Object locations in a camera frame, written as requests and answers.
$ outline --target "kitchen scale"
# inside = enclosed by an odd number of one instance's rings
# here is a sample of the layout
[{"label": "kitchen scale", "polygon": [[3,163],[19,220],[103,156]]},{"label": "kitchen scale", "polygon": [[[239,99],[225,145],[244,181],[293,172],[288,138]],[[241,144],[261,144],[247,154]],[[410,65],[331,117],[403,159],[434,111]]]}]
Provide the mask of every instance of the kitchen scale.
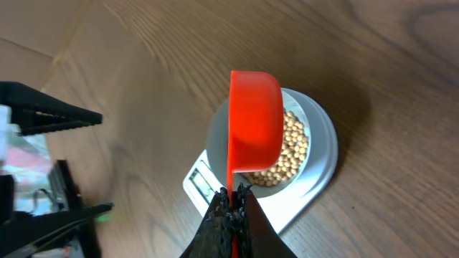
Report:
[{"label": "kitchen scale", "polygon": [[[305,125],[309,139],[306,160],[295,178],[274,187],[253,186],[266,217],[279,234],[330,181],[338,160],[338,141],[330,117],[314,100],[294,90],[282,89],[284,108]],[[183,187],[204,216],[215,191],[226,186],[228,105],[217,110],[209,128],[206,149],[186,175]],[[235,187],[249,183],[237,173]]]}]

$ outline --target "white bowl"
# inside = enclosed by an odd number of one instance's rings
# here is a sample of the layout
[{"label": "white bowl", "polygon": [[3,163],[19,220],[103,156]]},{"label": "white bowl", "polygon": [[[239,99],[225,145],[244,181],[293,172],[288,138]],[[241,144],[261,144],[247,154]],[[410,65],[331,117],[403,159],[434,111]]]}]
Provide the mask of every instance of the white bowl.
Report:
[{"label": "white bowl", "polygon": [[[251,189],[254,195],[260,199],[269,197],[281,192],[283,189],[291,185],[297,180],[304,171],[311,152],[312,140],[311,131],[309,130],[309,122],[303,111],[303,108],[298,102],[289,95],[285,90],[282,91],[283,106],[286,111],[292,111],[295,116],[304,124],[304,133],[308,138],[308,150],[306,152],[306,159],[302,162],[298,169],[298,173],[286,182],[281,182],[276,186],[256,186]],[[225,100],[215,113],[214,119],[209,126],[207,133],[207,158],[209,160],[210,168],[214,173],[217,180],[223,185],[227,185],[227,152],[228,152],[228,100]],[[248,185],[249,182],[244,176],[236,173],[234,176],[235,187],[240,183]]]}]

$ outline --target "brown wooden surface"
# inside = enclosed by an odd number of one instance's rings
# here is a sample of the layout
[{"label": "brown wooden surface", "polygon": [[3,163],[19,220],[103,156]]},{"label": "brown wooden surface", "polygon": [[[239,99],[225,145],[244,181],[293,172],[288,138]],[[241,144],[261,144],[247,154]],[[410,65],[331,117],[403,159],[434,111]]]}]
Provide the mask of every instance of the brown wooden surface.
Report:
[{"label": "brown wooden surface", "polygon": [[105,0],[81,14],[44,90],[104,114],[49,135],[104,257],[177,257],[201,217],[181,182],[230,70],[262,70],[331,116],[328,188],[282,239],[299,257],[459,254],[459,2]]}]

